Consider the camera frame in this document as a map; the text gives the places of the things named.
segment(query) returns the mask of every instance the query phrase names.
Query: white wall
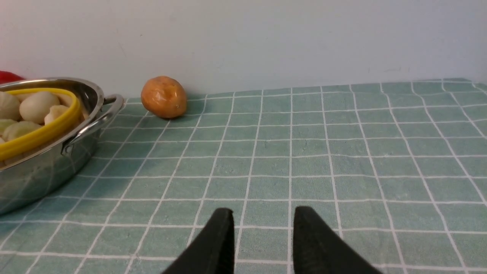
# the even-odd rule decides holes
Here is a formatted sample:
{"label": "white wall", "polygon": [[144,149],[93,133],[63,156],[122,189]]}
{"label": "white wall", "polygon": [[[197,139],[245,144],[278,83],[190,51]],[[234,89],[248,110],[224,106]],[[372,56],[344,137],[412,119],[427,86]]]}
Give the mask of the white wall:
{"label": "white wall", "polygon": [[487,0],[2,0],[0,70],[138,96],[487,79]]}

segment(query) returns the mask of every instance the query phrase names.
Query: green checkered tablecloth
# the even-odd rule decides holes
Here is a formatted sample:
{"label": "green checkered tablecloth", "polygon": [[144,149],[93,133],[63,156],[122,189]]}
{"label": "green checkered tablecloth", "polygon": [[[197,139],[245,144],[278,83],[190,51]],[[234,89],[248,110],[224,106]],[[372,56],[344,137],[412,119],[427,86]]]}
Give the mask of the green checkered tablecloth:
{"label": "green checkered tablecloth", "polygon": [[384,273],[487,273],[487,86],[465,79],[139,100],[66,186],[0,217],[0,274],[160,273],[214,209],[236,273],[292,272],[312,206]]}

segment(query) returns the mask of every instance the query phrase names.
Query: yellow rim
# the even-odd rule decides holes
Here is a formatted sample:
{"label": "yellow rim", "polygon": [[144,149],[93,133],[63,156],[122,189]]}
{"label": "yellow rim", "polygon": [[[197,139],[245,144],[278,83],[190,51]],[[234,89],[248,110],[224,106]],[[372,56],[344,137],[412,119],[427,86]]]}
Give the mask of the yellow rim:
{"label": "yellow rim", "polygon": [[55,119],[52,123],[41,127],[31,133],[21,136],[12,141],[0,144],[0,161],[7,160],[22,153],[28,152],[36,147],[53,140],[57,136],[63,134],[71,125],[76,123],[81,113],[81,105],[74,93],[57,88],[32,88],[7,91],[12,95],[36,93],[39,91],[49,91],[55,94],[67,95],[71,98],[71,106],[69,109]]}

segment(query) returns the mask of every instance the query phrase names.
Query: white grid line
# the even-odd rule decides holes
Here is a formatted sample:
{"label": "white grid line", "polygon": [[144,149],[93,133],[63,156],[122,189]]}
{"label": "white grid line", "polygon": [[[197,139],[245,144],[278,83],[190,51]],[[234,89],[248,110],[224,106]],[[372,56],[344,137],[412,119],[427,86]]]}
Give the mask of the white grid line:
{"label": "white grid line", "polygon": [[[166,131],[166,128],[164,128],[164,129],[162,130],[162,132],[161,132],[160,136],[162,136],[162,134],[163,134],[165,131]],[[156,146],[156,143],[155,143],[155,144],[152,146],[152,148],[151,148],[151,150],[150,150],[149,154],[150,154],[150,153],[151,153],[151,152],[154,150],[155,146]],[[146,159],[142,161],[142,163],[140,164],[139,168],[137,169],[137,172],[135,173],[135,175],[139,174],[139,172],[142,170],[142,167],[144,166],[144,164],[145,164],[145,163],[146,163]],[[129,183],[128,183],[128,185],[126,186],[126,188],[125,188],[125,190],[124,190],[124,192],[123,192],[123,194],[122,194],[122,196],[121,196],[120,200],[117,202],[117,204],[114,206],[114,208],[113,208],[113,209],[110,211],[110,213],[109,213],[109,214],[108,214],[108,216],[106,217],[106,219],[105,219],[105,223],[103,224],[102,228],[100,229],[100,231],[98,232],[98,234],[97,234],[97,235],[96,235],[96,237],[94,238],[94,240],[93,240],[93,242],[92,242],[91,246],[89,247],[88,251],[86,252],[86,256],[89,256],[89,255],[91,254],[91,252],[92,252],[93,248],[95,247],[95,245],[96,245],[96,243],[97,243],[98,239],[100,238],[101,234],[103,233],[103,231],[105,231],[105,228],[107,227],[107,225],[108,225],[108,223],[109,223],[109,221],[110,221],[110,218],[111,218],[111,217],[112,217],[112,215],[115,213],[115,211],[117,210],[117,208],[120,206],[120,204],[121,204],[121,202],[122,202],[122,200],[121,200],[121,199],[123,199],[123,198],[125,197],[125,195],[127,194],[127,192],[128,192],[128,190],[129,190],[129,188],[132,186],[132,184],[133,184],[133,181],[134,181],[134,180],[135,180],[135,177],[133,177],[133,178],[132,178],[132,180],[130,180],[130,182],[129,182]],[[74,274],[78,274],[78,273],[79,273],[79,271],[81,270],[81,268],[83,267],[83,265],[84,265],[84,263],[85,263],[85,261],[86,261],[86,258],[87,258],[87,257],[85,257],[85,258],[83,258],[83,259],[81,260],[81,262],[79,263],[78,267],[76,268],[76,270],[75,270],[75,273],[74,273]]]}
{"label": "white grid line", "polygon": [[[353,93],[353,97],[354,97],[354,107],[356,109],[357,108],[357,100],[356,100],[356,97],[355,97],[355,93]],[[395,242],[395,245],[396,245],[396,248],[397,248],[397,253],[399,255],[399,261],[401,262],[401,266],[402,266],[402,270],[403,270],[404,274],[408,274],[408,270],[406,269],[406,263],[404,262],[404,256],[403,256],[403,254],[401,252],[401,246],[399,244],[399,240],[397,239],[397,235],[396,235],[396,232],[394,230],[393,218],[392,218],[391,212],[389,211],[389,206],[387,205],[386,198],[385,198],[385,195],[384,195],[384,191],[382,190],[382,184],[380,183],[379,177],[377,175],[377,170],[375,169],[374,161],[372,160],[372,157],[371,157],[371,153],[370,153],[370,149],[369,149],[369,144],[368,144],[367,140],[365,139],[365,132],[363,130],[362,125],[360,124],[360,117],[358,115],[358,111],[356,111],[355,114],[357,116],[357,120],[358,120],[358,123],[359,123],[360,131],[362,132],[362,137],[364,138],[365,148],[367,150],[367,155],[369,156],[370,165],[372,166],[372,171],[374,173],[375,180],[376,180],[377,185],[379,187],[380,196],[382,198],[382,203],[384,204],[384,208],[386,210],[387,217],[389,218],[389,226],[391,227],[391,230],[392,230],[394,242]]]}
{"label": "white grid line", "polygon": [[[46,199],[80,199],[78,196],[53,196],[53,197],[46,197]],[[87,198],[84,197],[82,200],[91,200],[91,201],[131,201],[131,202],[146,202],[146,201],[159,201],[159,198]],[[255,199],[255,198],[164,198],[163,201],[265,201],[265,202],[287,202],[289,199]],[[330,202],[334,203],[335,199],[291,199],[292,202]],[[338,203],[355,203],[355,202],[382,202],[383,199],[377,199],[377,198],[367,198],[367,199],[338,199]],[[386,199],[386,202],[388,203],[406,203],[406,204],[412,204],[412,203],[417,203],[417,204],[432,204],[433,202],[429,200],[391,200],[391,199]],[[436,204],[479,204],[483,205],[484,202],[482,201],[436,201],[434,202]],[[0,223],[18,223],[18,222],[43,222],[43,220],[26,220],[26,221],[20,221],[20,220],[6,220],[6,221],[0,221]]]}
{"label": "white grid line", "polygon": [[[406,137],[406,139],[479,139],[482,137],[479,136],[465,136],[465,137]],[[328,138],[329,141],[350,141],[350,140],[363,140],[364,138]],[[365,138],[366,140],[381,140],[381,139],[402,139],[401,137],[368,137]],[[299,140],[316,140],[316,141],[326,141],[325,138],[294,138],[293,141]],[[255,139],[242,139],[242,140],[225,140],[225,142],[251,142],[255,141]],[[289,139],[257,139],[257,141],[268,141],[268,142],[277,142],[277,141],[290,141]],[[186,143],[187,141],[155,141],[156,143]],[[198,140],[198,141],[190,141],[190,143],[214,143],[218,142],[217,140]],[[120,141],[101,141],[99,143],[123,143]],[[154,141],[133,141],[133,142],[126,142],[130,144],[135,143],[154,143]]]}
{"label": "white grid line", "polygon": [[211,166],[210,176],[208,177],[208,181],[206,182],[205,191],[203,192],[203,198],[201,199],[200,205],[198,207],[198,211],[196,212],[196,216],[194,217],[194,222],[193,222],[193,226],[194,227],[191,229],[191,233],[189,234],[189,237],[188,237],[186,246],[189,246],[191,244],[191,241],[193,240],[193,237],[194,237],[194,233],[196,232],[196,225],[198,224],[198,218],[199,218],[199,215],[201,213],[201,209],[203,208],[203,203],[204,203],[204,200],[206,198],[206,194],[208,192],[208,187],[210,186],[211,179],[213,178],[213,173],[215,172],[216,162],[218,160],[218,155],[220,155],[220,151],[222,150],[223,140],[225,139],[226,130],[228,128],[228,124],[230,123],[230,119],[232,117],[231,112],[233,111],[234,103],[235,103],[235,93],[233,93],[232,106],[231,106],[231,110],[230,110],[230,115],[228,116],[228,119],[226,121],[226,127],[223,130],[222,140],[220,141],[220,145],[218,147],[218,151],[216,153],[216,157],[215,157],[215,159],[213,161],[213,165]]}
{"label": "white grid line", "polygon": [[[315,155],[304,155],[304,156],[292,156],[291,158],[316,158],[316,157],[348,157],[348,158],[369,158],[364,155],[346,155],[346,154],[315,154]],[[413,158],[466,158],[466,157],[487,157],[484,154],[478,155],[415,155]],[[110,157],[93,157],[94,159],[109,160]],[[185,157],[120,157],[118,160],[161,160],[161,159],[205,159],[205,158],[236,158],[236,159],[251,159],[252,156],[185,156]],[[257,159],[288,159],[284,156],[255,156]],[[370,156],[370,158],[411,158],[409,155],[384,155],[384,156]]]}
{"label": "white grid line", "polygon": [[[140,122],[142,122],[143,120],[143,117],[140,118],[139,122],[135,125],[135,127],[132,129],[132,131],[129,133],[129,135],[127,136],[127,138],[125,139],[128,140],[130,138],[130,135],[135,131],[135,129],[138,127],[138,125],[140,124]],[[117,150],[117,153],[118,151],[120,151],[122,149],[122,146],[120,146]],[[95,180],[93,180],[93,182],[91,182],[90,186],[85,190],[85,192],[83,193],[83,195],[78,199],[78,201],[74,204],[74,206],[64,215],[64,217],[62,218],[62,221],[66,221],[67,217],[76,209],[76,207],[81,203],[82,199],[86,196],[86,194],[88,194],[88,192],[90,191],[90,189],[94,186],[94,184],[98,181],[98,179],[100,178],[100,176],[105,172],[105,170],[108,168],[108,166],[111,164],[111,162],[113,161],[113,159],[115,158],[115,155],[113,155],[113,157],[106,163],[105,167],[103,167],[103,169],[100,171],[100,173],[98,174],[98,176],[95,178]],[[61,229],[61,226],[62,226],[63,222],[59,223],[58,226],[56,227],[56,229],[54,230],[54,233],[49,237],[49,239],[47,240],[46,244],[42,247],[41,249],[41,253],[42,252],[45,252],[47,247],[49,246],[49,244],[51,243],[51,241],[54,239],[54,237],[56,236],[56,234],[59,232],[59,230]],[[37,264],[37,262],[39,262],[39,259],[40,259],[40,255],[36,257],[36,259],[34,260],[34,262],[29,266],[29,268],[27,269],[27,271],[25,272],[25,274],[29,274],[30,271],[32,271],[32,268]]]}
{"label": "white grid line", "polygon": [[[242,206],[242,215],[240,216],[240,227],[242,227],[244,225],[244,218],[245,218],[245,211],[247,209],[247,201],[249,201],[248,199],[248,195],[249,195],[249,190],[250,190],[250,181],[252,179],[251,175],[252,175],[252,168],[254,166],[254,159],[255,159],[255,151],[256,151],[256,148],[257,148],[257,136],[259,136],[259,128],[260,128],[260,124],[261,124],[261,120],[262,120],[262,106],[263,106],[263,94],[264,94],[264,90],[262,90],[262,93],[261,93],[261,113],[259,114],[259,121],[257,122],[257,130],[255,132],[255,141],[254,141],[254,148],[253,148],[253,151],[252,151],[252,160],[250,161],[250,169],[248,171],[248,180],[247,180],[247,185],[245,187],[245,198],[243,199],[243,206]],[[242,229],[239,228],[239,232],[237,234],[237,243],[235,245],[235,258],[237,259],[239,257],[239,252],[240,252],[240,242],[242,240]]]}
{"label": "white grid line", "polygon": [[[388,103],[388,104],[390,104],[390,99],[389,99],[389,96],[387,96],[387,103]],[[392,115],[392,117],[393,117],[394,121],[397,121],[397,120],[396,120],[395,115],[394,115],[394,114],[393,114],[393,112],[392,112],[392,110],[391,110],[391,115]],[[404,137],[404,134],[403,134],[403,132],[402,132],[402,130],[401,130],[401,128],[400,128],[400,126],[399,126],[399,125],[396,125],[396,126],[397,126],[397,129],[399,130],[399,133],[401,134],[401,136],[402,136],[402,137]],[[411,148],[410,148],[410,146],[409,146],[408,141],[407,141],[405,138],[404,138],[404,142],[406,143],[406,148],[408,149],[409,154],[412,156],[412,150],[411,150]],[[463,261],[463,258],[462,258],[462,256],[461,256],[460,252],[458,251],[458,249],[457,249],[457,247],[456,247],[455,242],[453,241],[453,237],[452,237],[452,236],[451,236],[451,234],[449,233],[449,229],[448,229],[447,222],[446,222],[446,220],[445,220],[445,216],[443,216],[443,214],[442,214],[442,213],[441,213],[441,211],[440,211],[440,208],[439,208],[439,207],[438,207],[438,205],[436,204],[436,202],[435,202],[435,200],[434,200],[434,197],[433,197],[433,194],[432,194],[432,193],[431,193],[431,191],[430,191],[430,188],[429,188],[429,186],[428,186],[428,184],[427,184],[427,182],[426,182],[426,179],[425,179],[425,178],[424,178],[424,176],[423,176],[423,173],[422,173],[421,169],[419,168],[419,165],[418,165],[418,163],[417,163],[416,159],[415,159],[414,157],[411,157],[411,158],[412,158],[412,161],[413,161],[413,163],[414,163],[414,166],[416,167],[416,170],[417,170],[418,174],[421,176],[421,181],[423,182],[423,186],[425,187],[426,192],[428,193],[428,196],[429,196],[429,198],[430,198],[430,200],[431,200],[431,202],[432,202],[432,204],[433,204],[433,207],[435,208],[436,212],[438,213],[438,215],[439,215],[439,216],[440,216],[440,218],[441,218],[441,222],[442,222],[442,224],[443,224],[443,228],[445,229],[445,232],[446,232],[446,234],[447,234],[447,236],[448,236],[448,239],[450,240],[450,243],[451,243],[451,245],[452,245],[453,249],[455,250],[455,252],[456,252],[456,254],[457,254],[458,259],[460,260],[460,264],[461,264],[461,265],[462,265],[462,267],[464,268],[464,267],[466,267],[466,266],[465,266],[465,263],[464,263],[464,261]]]}
{"label": "white grid line", "polygon": [[[6,221],[5,223],[20,223],[20,221]],[[79,225],[79,226],[90,226],[90,227],[102,227],[105,226],[104,224],[100,223],[88,223],[88,222],[75,222],[75,221],[25,221],[24,223],[28,224],[72,224],[72,225]],[[122,228],[146,228],[147,224],[140,223],[140,224],[108,224],[106,227],[122,227]],[[150,228],[193,228],[196,227],[197,229],[205,227],[204,225],[149,225]],[[260,229],[260,230],[289,230],[287,226],[256,226],[256,225],[236,225],[235,229]],[[338,228],[332,228],[333,231],[338,232]],[[342,228],[343,232],[349,231],[380,231],[380,232],[392,232],[389,228],[376,228],[376,227],[360,227],[360,228]],[[487,231],[444,231],[444,230],[408,230],[408,229],[394,229],[397,233],[418,233],[418,234],[471,234],[471,235],[487,235]]]}
{"label": "white grid line", "polygon": [[320,90],[321,90],[321,109],[323,111],[323,124],[325,127],[326,151],[328,154],[328,162],[330,165],[330,177],[331,177],[332,188],[333,188],[333,198],[335,200],[335,212],[337,214],[338,235],[340,236],[340,238],[343,238],[343,232],[341,230],[342,227],[341,227],[340,209],[338,207],[337,186],[335,184],[333,162],[332,162],[332,157],[331,157],[332,153],[331,153],[331,149],[330,149],[330,141],[328,140],[328,128],[326,126],[325,102],[324,102],[324,97],[323,97],[323,88],[320,87]]}
{"label": "white grid line", "polygon": [[[204,105],[203,105],[203,110],[202,110],[202,113],[204,113],[204,112],[205,112],[205,109],[206,109],[206,100],[205,100]],[[196,123],[196,126],[198,126],[198,123],[201,121],[201,117],[202,117],[202,116],[200,116],[200,117],[198,118],[198,122]],[[189,136],[189,140],[191,140],[191,138],[193,138],[193,135],[194,135],[194,133],[195,133],[195,132],[196,132],[196,127],[194,128],[193,132],[191,132],[191,135]],[[181,156],[182,156],[182,155],[184,155],[184,152],[186,151],[186,149],[188,148],[188,146],[189,146],[189,142],[186,144],[186,146],[185,146],[185,148],[184,148],[183,152],[181,153]],[[144,239],[145,239],[145,237],[147,236],[147,233],[149,233],[149,229],[150,229],[150,227],[149,227],[149,226],[152,224],[152,221],[154,220],[154,217],[155,217],[155,215],[157,214],[157,211],[159,211],[159,208],[161,207],[161,204],[162,204],[162,202],[163,202],[163,200],[164,200],[164,197],[166,196],[166,193],[168,192],[168,188],[169,188],[169,186],[171,185],[172,180],[174,179],[174,175],[176,174],[176,171],[178,170],[178,167],[179,167],[179,165],[180,165],[180,163],[181,163],[181,160],[182,160],[182,158],[179,158],[178,162],[176,163],[176,167],[174,168],[174,171],[172,172],[171,178],[169,179],[169,181],[168,181],[168,183],[167,183],[167,185],[166,185],[166,188],[165,188],[165,190],[164,190],[164,193],[162,194],[161,199],[160,199],[160,200],[159,200],[159,202],[157,203],[157,206],[156,206],[156,208],[154,209],[154,212],[153,212],[153,213],[152,213],[152,215],[150,216],[149,222],[148,222],[148,224],[147,224],[147,228],[146,228],[146,230],[144,231],[144,234],[142,235],[142,238],[140,239],[139,244],[137,245],[137,249],[135,250],[135,252],[134,252],[133,256],[131,256],[131,258],[130,258],[129,264],[127,265],[127,267],[126,267],[126,269],[125,269],[125,274],[128,274],[128,273],[129,273],[129,271],[130,271],[130,269],[131,269],[131,267],[132,267],[132,263],[133,263],[134,259],[136,258],[136,256],[137,256],[138,252],[139,252],[139,251],[140,251],[140,249],[142,248],[142,244],[143,244],[143,242],[144,242]]]}
{"label": "white grid line", "polygon": [[[414,91],[414,85],[413,85],[413,83],[412,83],[412,82],[411,82],[411,90],[412,90],[412,92],[413,92],[414,94],[416,94],[416,92]],[[423,101],[423,105],[426,105],[426,103],[425,103],[424,99],[423,99],[422,97],[420,97],[420,98],[421,98],[421,100]],[[436,128],[436,130],[438,131],[438,134],[439,134],[441,137],[444,137],[443,133],[441,132],[441,130],[438,128],[438,126],[437,126],[437,125],[436,125],[436,123],[434,122],[433,118],[431,117],[430,112],[428,111],[428,109],[427,109],[426,107],[425,107],[424,109],[425,109],[426,115],[428,115],[428,118],[431,120],[431,122],[433,123],[434,127],[435,127],[435,128]],[[452,155],[455,155],[455,151],[452,149],[452,147],[451,147],[451,145],[450,145],[450,142],[448,142],[448,140],[447,140],[447,139],[445,139],[445,142],[447,143],[448,149],[450,150],[450,152],[452,153]],[[469,174],[467,173],[467,171],[466,171],[465,167],[462,165],[462,163],[460,162],[460,160],[459,160],[457,157],[455,157],[455,160],[456,160],[456,162],[458,163],[458,165],[459,165],[459,166],[462,168],[462,170],[463,170],[463,172],[465,173],[465,175],[466,175],[467,177],[469,177]],[[469,178],[469,180],[470,180],[470,181],[471,181],[471,183],[474,185],[474,187],[476,187],[476,185],[475,185],[475,183],[473,182],[473,180],[472,180],[471,178]],[[426,187],[426,189],[427,189],[427,191],[428,191],[428,190],[429,190],[429,188],[428,188],[428,184],[426,184],[426,181],[425,181],[425,187]],[[482,199],[482,200],[485,202],[485,200],[484,200],[484,198],[483,198],[483,196],[482,196],[482,193],[480,192],[480,190],[478,190],[478,188],[477,188],[477,191],[478,191],[478,193],[479,193],[479,195],[480,195],[481,199]],[[441,210],[440,210],[440,209],[439,209],[439,208],[438,208],[438,207],[437,207],[435,204],[433,204],[433,206],[435,206],[435,208],[437,208],[437,210],[438,210],[438,212],[439,212],[439,214],[440,214],[440,217],[442,218],[442,222],[443,222],[443,225],[444,225],[444,227],[445,227],[445,231],[446,231],[446,232],[449,232],[448,225],[447,225],[446,221],[444,220],[444,216],[443,216],[443,214],[441,213]],[[449,239],[449,240],[450,240],[450,242],[451,242],[451,245],[452,245],[452,247],[453,247],[453,250],[455,251],[456,255],[458,256],[458,259],[460,260],[460,264],[462,265],[462,268],[464,268],[464,272],[465,272],[466,274],[468,274],[468,270],[467,270],[467,269],[465,269],[465,268],[466,268],[465,262],[464,262],[464,260],[463,260],[462,255],[460,254],[460,251],[458,250],[458,247],[456,246],[455,240],[453,239],[453,237],[451,236],[451,234],[450,234],[450,233],[447,233],[447,236],[448,236],[448,239]]]}
{"label": "white grid line", "polygon": [[[96,178],[97,176],[89,175],[77,175],[79,177],[85,178]],[[335,174],[335,177],[371,177],[375,178],[373,175],[364,174]],[[137,176],[136,178],[170,178],[171,176]],[[213,178],[247,178],[247,175],[242,176],[213,176]],[[288,178],[288,176],[274,176],[274,175],[252,175],[251,177],[277,177],[277,178]],[[292,176],[293,178],[331,178],[330,175],[300,175]],[[132,178],[131,176],[101,176],[100,178],[116,178],[116,179],[127,179]],[[208,176],[174,176],[174,178],[208,178]],[[379,178],[421,178],[417,175],[397,175],[397,176],[379,176]],[[474,179],[487,179],[487,176],[425,176],[427,179],[441,179],[441,178],[474,178]]]}
{"label": "white grid line", "polygon": [[293,241],[292,241],[292,232],[291,232],[291,228],[293,227],[293,224],[291,223],[292,221],[292,211],[293,211],[293,207],[292,207],[292,198],[293,198],[293,195],[292,195],[292,189],[293,189],[293,89],[291,88],[291,102],[290,102],[290,109],[291,109],[291,115],[289,115],[289,119],[290,119],[290,124],[291,124],[291,127],[290,127],[290,130],[289,130],[289,184],[288,184],[288,187],[289,187],[289,201],[288,201],[288,204],[287,204],[287,227],[288,227],[288,230],[287,230],[287,274],[291,274],[291,269],[292,269],[292,259],[291,259],[291,256],[292,256],[292,244],[293,244]]}
{"label": "white grid line", "polygon": [[[17,252],[17,251],[0,251],[1,255],[19,255],[19,256],[52,256],[52,257],[68,257],[68,258],[83,258],[85,254],[69,254],[69,253],[42,253],[42,252]],[[130,259],[129,255],[90,255],[90,259]],[[138,259],[146,261],[174,261],[175,257],[150,257],[139,256]],[[236,263],[252,263],[252,264],[275,264],[286,265],[287,261],[279,260],[254,260],[254,259],[236,259]],[[398,264],[372,264],[378,268],[401,268],[402,265]],[[442,266],[417,266],[417,265],[405,265],[407,269],[416,270],[437,270],[437,271],[463,271],[460,267],[442,267]],[[467,267],[467,270],[473,272],[485,272],[487,268],[483,267]]]}

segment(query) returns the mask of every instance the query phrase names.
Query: stainless steel pot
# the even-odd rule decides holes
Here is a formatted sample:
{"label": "stainless steel pot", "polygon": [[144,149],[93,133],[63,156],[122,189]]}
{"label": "stainless steel pot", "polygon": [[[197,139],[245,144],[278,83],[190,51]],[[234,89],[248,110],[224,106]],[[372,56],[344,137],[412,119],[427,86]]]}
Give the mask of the stainless steel pot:
{"label": "stainless steel pot", "polygon": [[[45,78],[0,85],[0,92],[61,88],[75,93],[89,113],[77,128],[49,147],[0,170],[0,215],[46,196],[71,178],[96,150],[100,129],[123,107],[121,95],[106,98],[96,84],[76,78]],[[101,112],[103,105],[112,104]]]}

